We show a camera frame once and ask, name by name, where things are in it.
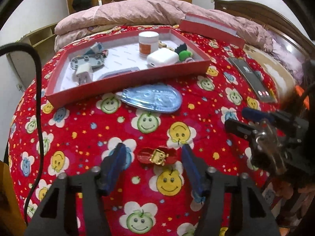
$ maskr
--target orange label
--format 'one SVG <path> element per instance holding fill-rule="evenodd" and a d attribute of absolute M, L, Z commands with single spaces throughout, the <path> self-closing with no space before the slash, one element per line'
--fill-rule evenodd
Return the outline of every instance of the orange label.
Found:
<path fill-rule="evenodd" d="M 143 55 L 151 53 L 151 45 L 139 43 L 139 52 Z"/>

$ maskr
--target correction tape dispenser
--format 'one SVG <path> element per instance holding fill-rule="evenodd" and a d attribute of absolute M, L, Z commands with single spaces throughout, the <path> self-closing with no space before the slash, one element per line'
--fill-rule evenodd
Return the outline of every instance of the correction tape dispenser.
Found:
<path fill-rule="evenodd" d="M 116 97 L 122 102 L 152 112 L 172 113 L 182 104 L 181 94 L 170 85 L 155 84 L 124 89 Z"/>

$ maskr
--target red belt buckle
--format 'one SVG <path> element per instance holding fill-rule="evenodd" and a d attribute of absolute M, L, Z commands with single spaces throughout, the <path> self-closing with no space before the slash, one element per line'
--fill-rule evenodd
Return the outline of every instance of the red belt buckle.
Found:
<path fill-rule="evenodd" d="M 156 164 L 164 166 L 165 164 L 174 164 L 177 161 L 177 153 L 173 148 L 143 148 L 138 154 L 137 159 L 143 164 Z"/>

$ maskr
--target red cardboard box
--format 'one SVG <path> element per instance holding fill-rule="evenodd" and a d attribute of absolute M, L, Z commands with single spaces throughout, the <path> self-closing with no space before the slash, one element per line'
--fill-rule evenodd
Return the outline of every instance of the red cardboard box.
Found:
<path fill-rule="evenodd" d="M 245 40 L 236 36 L 236 29 L 209 18 L 187 14 L 180 29 L 244 48 Z"/>
<path fill-rule="evenodd" d="M 60 60 L 57 62 L 56 68 L 50 77 L 50 81 L 46 91 L 47 99 L 55 108 L 59 108 L 68 103 L 72 103 L 103 93 L 114 92 L 136 85 L 156 83 L 158 80 L 165 78 L 173 78 L 191 74 L 200 75 L 207 72 L 207 69 L 210 65 L 209 56 L 205 54 L 201 49 L 199 49 L 193 42 L 172 29 L 156 29 L 154 31 L 158 32 L 159 34 L 174 35 L 181 42 L 186 43 L 188 49 L 192 51 L 197 57 L 199 57 L 200 61 L 195 61 L 192 63 L 178 63 L 174 65 L 154 67 L 136 72 L 122 73 L 69 89 L 61 91 L 56 90 L 56 86 L 59 84 L 58 81 L 60 82 L 59 75 L 64 73 L 64 71 L 67 69 L 65 67 L 69 66 L 67 63 L 67 61 L 69 61 L 69 58 L 71 56 L 74 57 L 72 53 L 79 54 L 80 50 L 87 49 L 96 42 L 111 42 L 117 39 L 128 37 L 136 38 L 139 33 L 143 31 L 128 31 L 121 34 L 108 35 L 81 45 L 71 47 L 70 49 L 66 50 L 66 52 L 60 57 Z"/>

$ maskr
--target smartphone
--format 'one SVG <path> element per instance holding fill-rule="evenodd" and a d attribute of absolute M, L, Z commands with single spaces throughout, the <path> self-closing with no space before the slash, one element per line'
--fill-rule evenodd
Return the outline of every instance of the smartphone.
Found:
<path fill-rule="evenodd" d="M 229 61 L 232 65 L 237 67 L 237 69 L 245 77 L 260 101 L 265 103 L 273 103 L 276 101 L 273 96 L 269 94 L 268 90 L 265 88 L 260 78 L 258 78 L 258 76 L 245 60 L 235 57 L 229 57 Z"/>

